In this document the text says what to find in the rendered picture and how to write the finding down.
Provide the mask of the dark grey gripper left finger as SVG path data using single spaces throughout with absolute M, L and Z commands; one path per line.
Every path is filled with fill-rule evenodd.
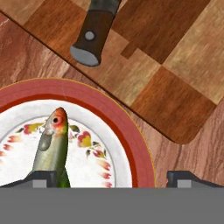
M 1 185 L 1 188 L 9 187 L 28 187 L 28 188 L 51 188 L 56 187 L 56 172 L 55 171 L 35 171 L 29 174 L 26 178 L 11 182 L 6 185 Z

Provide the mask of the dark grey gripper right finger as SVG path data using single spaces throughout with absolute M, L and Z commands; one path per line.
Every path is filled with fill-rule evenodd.
M 167 187 L 196 188 L 196 187 L 221 187 L 221 185 L 198 178 L 190 171 L 168 171 Z

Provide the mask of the red rimmed floral plate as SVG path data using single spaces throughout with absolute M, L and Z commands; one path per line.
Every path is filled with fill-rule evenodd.
M 89 109 L 115 132 L 130 161 L 134 187 L 153 187 L 155 171 L 151 151 L 130 115 L 112 98 L 85 83 L 69 79 L 22 80 L 0 88 L 0 112 L 22 102 L 54 99 Z

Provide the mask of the wooden checkered cutting board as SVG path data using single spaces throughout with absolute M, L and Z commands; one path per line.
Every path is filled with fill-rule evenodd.
M 0 0 L 0 11 L 178 144 L 224 99 L 224 0 L 119 0 L 97 67 L 76 62 L 91 0 Z

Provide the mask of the green silver fish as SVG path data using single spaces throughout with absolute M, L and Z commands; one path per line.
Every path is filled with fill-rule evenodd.
M 45 122 L 31 171 L 56 172 L 57 187 L 69 187 L 70 181 L 66 169 L 67 152 L 67 112 L 59 107 L 51 113 Z

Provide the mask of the brown handled knife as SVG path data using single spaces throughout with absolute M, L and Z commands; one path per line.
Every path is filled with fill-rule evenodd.
M 102 49 L 122 0 L 91 0 L 79 37 L 70 53 L 82 65 L 97 67 Z

